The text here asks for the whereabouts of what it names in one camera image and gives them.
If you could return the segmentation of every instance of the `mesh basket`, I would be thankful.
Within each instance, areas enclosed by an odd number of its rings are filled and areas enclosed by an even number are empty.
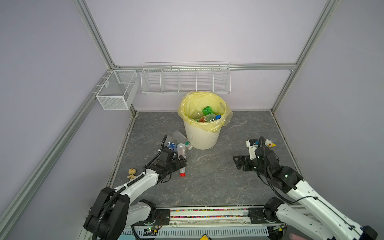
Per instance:
[[[229,63],[163,66],[143,63],[141,88],[144,94],[185,94],[191,91],[229,93]]]
[[[139,85],[136,71],[113,70],[96,97],[105,110],[129,110]]]

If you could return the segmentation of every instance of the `white trash can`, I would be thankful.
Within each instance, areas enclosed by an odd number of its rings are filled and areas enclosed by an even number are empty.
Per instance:
[[[198,127],[194,127],[184,121],[185,132],[187,133],[188,141],[194,148],[205,150],[213,147],[218,139],[220,130],[218,132],[207,132]]]
[[[210,106],[213,112],[221,115],[220,119],[211,122],[196,122],[189,117],[195,110],[202,111]],[[220,134],[222,126],[226,126],[232,118],[232,111],[227,103],[210,92],[190,92],[180,103],[179,116],[184,120],[188,141],[194,148],[204,150],[213,147]]]

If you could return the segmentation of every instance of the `bottle label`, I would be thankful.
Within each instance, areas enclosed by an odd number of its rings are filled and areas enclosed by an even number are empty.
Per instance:
[[[173,151],[177,152],[176,144],[174,144],[173,142],[169,142],[169,143],[167,144],[167,147],[168,147],[169,149],[172,149]]]

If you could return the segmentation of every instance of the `gray floor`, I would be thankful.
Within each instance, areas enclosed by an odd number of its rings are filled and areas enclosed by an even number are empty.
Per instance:
[[[177,113],[138,113],[114,187],[127,182],[130,168],[140,171],[156,155],[163,136],[176,129],[185,134]],[[255,172],[237,170],[232,160],[236,155],[249,155],[245,141],[261,135],[276,143],[273,150],[281,165],[295,168],[270,112],[234,112],[214,147],[187,151],[186,177],[174,173],[169,182],[146,190],[135,202],[146,199],[157,206],[264,205],[275,194]]]

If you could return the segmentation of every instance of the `green plastic bottle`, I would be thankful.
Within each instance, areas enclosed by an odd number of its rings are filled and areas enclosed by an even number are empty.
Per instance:
[[[207,106],[206,108],[203,109],[202,112],[204,113],[204,115],[207,116],[207,115],[213,113],[213,110],[212,110],[212,108],[210,106]]]

